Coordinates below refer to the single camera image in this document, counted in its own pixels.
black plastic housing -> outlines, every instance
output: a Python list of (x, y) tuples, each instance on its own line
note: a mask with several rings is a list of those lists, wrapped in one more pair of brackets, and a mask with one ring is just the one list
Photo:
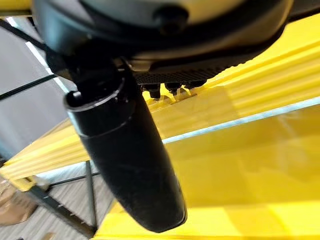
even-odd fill
[(135, 80), (122, 78), (113, 93), (93, 102), (76, 95), (64, 100), (69, 117), (124, 209), (156, 233), (183, 224), (184, 198)]

metal frame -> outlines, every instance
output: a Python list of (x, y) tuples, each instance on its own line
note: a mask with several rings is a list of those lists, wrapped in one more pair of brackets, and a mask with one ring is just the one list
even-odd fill
[(40, 187), (34, 185), (27, 192), (31, 197), (36, 199), (36, 201), (46, 209), (48, 209), (51, 213), (56, 215), (58, 218), (63, 220), (69, 226), (77, 230), (82, 235), (87, 238), (92, 238), (97, 229), (98, 229), (98, 221), (97, 221), (97, 211), (96, 211), (96, 198), (95, 198), (95, 190), (94, 190), (94, 181), (93, 174), (90, 161), (85, 162), (86, 169), (86, 182), (87, 182), (87, 192), (88, 192), (88, 201), (91, 213), (91, 224), (86, 223), (83, 219), (79, 218), (71, 212), (68, 208), (66, 208), (59, 201), (52, 198), (48, 193), (42, 190)]

yellow surface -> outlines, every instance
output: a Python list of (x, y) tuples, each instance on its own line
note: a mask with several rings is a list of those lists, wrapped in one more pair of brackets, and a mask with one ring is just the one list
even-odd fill
[(0, 0), (1, 11), (22, 11), (31, 8), (31, 0)]
[(166, 144), (186, 223), (152, 233), (116, 204), (94, 239), (320, 239), (319, 122), (316, 105)]

